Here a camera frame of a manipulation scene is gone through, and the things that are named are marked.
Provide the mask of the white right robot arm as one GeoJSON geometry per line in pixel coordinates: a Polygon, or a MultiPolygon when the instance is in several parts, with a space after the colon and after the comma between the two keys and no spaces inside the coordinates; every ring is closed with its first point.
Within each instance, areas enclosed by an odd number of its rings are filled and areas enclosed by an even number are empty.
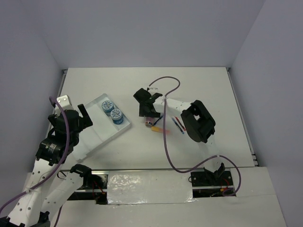
{"type": "Polygon", "coordinates": [[[149,90],[143,88],[135,92],[134,98],[139,103],[140,117],[155,118],[163,116],[164,130],[166,129],[167,116],[180,118],[187,135],[202,150],[204,155],[202,162],[188,170],[179,170],[173,165],[169,157],[166,134],[163,134],[166,158],[176,172],[189,173],[202,166],[206,172],[206,181],[209,184],[217,185],[222,180],[225,166],[214,144],[216,123],[201,101],[182,102],[168,98],[160,93],[151,94],[149,90]]]}

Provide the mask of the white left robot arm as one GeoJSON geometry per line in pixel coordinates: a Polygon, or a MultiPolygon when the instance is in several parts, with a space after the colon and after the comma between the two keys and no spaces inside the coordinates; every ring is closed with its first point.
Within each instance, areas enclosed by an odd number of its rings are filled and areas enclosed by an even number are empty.
{"type": "Polygon", "coordinates": [[[79,143],[79,133],[93,125],[83,104],[78,110],[65,110],[48,116],[53,128],[41,141],[32,174],[24,191],[11,201],[14,209],[0,219],[2,227],[49,227],[54,214],[78,188],[89,188],[93,177],[91,168],[76,164],[52,192],[50,186],[61,170],[67,156],[79,143]]]}

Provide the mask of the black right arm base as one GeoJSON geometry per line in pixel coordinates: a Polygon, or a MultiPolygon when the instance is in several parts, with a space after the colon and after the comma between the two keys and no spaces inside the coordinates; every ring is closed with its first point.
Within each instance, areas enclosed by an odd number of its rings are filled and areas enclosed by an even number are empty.
{"type": "Polygon", "coordinates": [[[192,185],[193,198],[234,196],[234,184],[230,171],[224,163],[214,173],[206,170],[190,173],[188,181],[192,185]]]}

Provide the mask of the blue round splash-lid container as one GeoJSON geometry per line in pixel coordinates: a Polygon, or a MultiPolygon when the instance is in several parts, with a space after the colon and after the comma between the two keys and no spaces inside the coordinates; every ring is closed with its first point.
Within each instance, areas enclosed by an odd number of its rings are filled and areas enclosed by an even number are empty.
{"type": "Polygon", "coordinates": [[[113,123],[116,125],[120,125],[124,121],[124,115],[123,115],[122,111],[117,108],[113,109],[110,112],[110,117],[111,117],[113,123]]]}

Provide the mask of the pink sticky notes tube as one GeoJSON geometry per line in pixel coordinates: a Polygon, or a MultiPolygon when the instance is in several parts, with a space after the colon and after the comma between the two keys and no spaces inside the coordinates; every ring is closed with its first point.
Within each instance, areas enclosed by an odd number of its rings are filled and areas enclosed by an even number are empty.
{"type": "Polygon", "coordinates": [[[145,117],[145,126],[151,128],[154,125],[155,118],[153,117],[145,117]]]}

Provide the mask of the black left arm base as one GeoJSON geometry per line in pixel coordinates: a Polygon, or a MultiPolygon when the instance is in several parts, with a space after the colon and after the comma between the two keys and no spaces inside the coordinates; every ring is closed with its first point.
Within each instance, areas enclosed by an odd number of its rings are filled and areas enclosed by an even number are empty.
{"type": "Polygon", "coordinates": [[[64,177],[69,173],[77,173],[84,177],[82,186],[73,192],[68,201],[94,201],[98,205],[107,205],[107,174],[93,174],[84,165],[76,164],[70,170],[60,171],[64,177]]]}

